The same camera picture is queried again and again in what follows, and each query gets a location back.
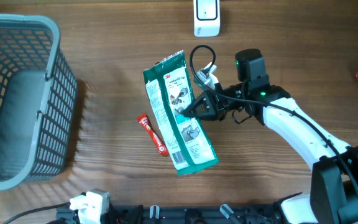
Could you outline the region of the red Nescafe coffee stick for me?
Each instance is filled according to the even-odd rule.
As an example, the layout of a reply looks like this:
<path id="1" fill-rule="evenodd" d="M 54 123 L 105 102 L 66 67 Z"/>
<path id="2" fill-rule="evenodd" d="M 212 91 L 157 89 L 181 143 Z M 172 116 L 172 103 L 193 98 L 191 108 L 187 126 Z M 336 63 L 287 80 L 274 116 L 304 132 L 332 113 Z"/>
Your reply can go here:
<path id="1" fill-rule="evenodd" d="M 150 138 L 152 139 L 153 143 L 155 144 L 155 147 L 158 150 L 158 153 L 161 156 L 168 156 L 169 151 L 165 145 L 165 143 L 161 140 L 161 138 L 157 135 L 157 133 L 154 131 L 151 122 L 149 120 L 149 117 L 146 114 L 142 114 L 137 117 L 138 123 L 146 130 Z"/>

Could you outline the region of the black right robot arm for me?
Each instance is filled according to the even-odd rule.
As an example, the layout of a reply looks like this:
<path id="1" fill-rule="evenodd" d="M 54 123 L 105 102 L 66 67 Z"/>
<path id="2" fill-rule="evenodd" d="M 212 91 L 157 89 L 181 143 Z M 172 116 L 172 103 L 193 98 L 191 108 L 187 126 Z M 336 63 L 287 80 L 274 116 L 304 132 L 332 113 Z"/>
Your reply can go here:
<path id="1" fill-rule="evenodd" d="M 239 83 L 229 88 L 214 76 L 214 63 L 193 72 L 203 92 L 183 111 L 184 116 L 217 121 L 245 111 L 303 158 L 312 172 L 310 192 L 274 203 L 270 223 L 358 222 L 358 146 L 327 132 L 287 91 L 272 85 L 258 49 L 242 50 L 235 60 Z"/>

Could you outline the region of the green 3M gloves packet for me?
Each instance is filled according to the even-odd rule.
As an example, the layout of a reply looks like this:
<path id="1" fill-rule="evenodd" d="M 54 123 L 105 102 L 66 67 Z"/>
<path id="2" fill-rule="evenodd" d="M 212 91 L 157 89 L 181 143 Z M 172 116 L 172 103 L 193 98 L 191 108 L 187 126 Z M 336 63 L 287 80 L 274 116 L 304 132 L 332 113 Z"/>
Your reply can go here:
<path id="1" fill-rule="evenodd" d="M 145 90 L 178 175 L 215 166 L 219 159 L 201 121 L 182 112 L 195 100 L 184 51 L 143 71 Z"/>

